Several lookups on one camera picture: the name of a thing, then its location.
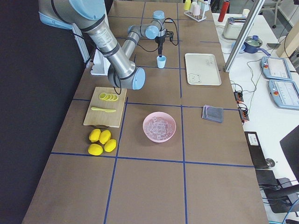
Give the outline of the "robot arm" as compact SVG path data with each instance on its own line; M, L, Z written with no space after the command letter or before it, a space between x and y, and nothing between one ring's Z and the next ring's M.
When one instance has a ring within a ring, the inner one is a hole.
M168 19L173 21L171 18L165 18L164 11L157 10L153 13L151 23L130 26L128 28L128 37L122 46L125 55L130 58L139 40L142 37L146 37L147 39L155 40L157 43L158 58L161 58L165 39L169 38L173 43L173 31L167 30L164 26L165 21Z
M121 46L105 22L105 3L102 0L40 0L42 23L57 28L76 24L87 33L102 55L111 63L108 79L114 87L139 90L145 83L145 71L136 67L130 57L140 39L130 32Z

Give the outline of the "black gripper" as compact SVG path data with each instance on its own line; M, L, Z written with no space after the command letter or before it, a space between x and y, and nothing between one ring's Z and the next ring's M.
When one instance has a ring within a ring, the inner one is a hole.
M158 36L155 38L155 42L158 44L158 56L162 57L163 55L163 43L165 42L166 38L169 38L170 42L173 43L173 31L168 31L164 29L163 31L159 32Z

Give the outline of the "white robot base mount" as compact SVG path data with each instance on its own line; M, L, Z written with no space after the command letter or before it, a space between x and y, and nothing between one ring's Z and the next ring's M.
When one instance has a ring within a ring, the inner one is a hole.
M111 63L108 59L105 58L99 50L96 50L93 58L91 74L95 76L107 76L110 65Z

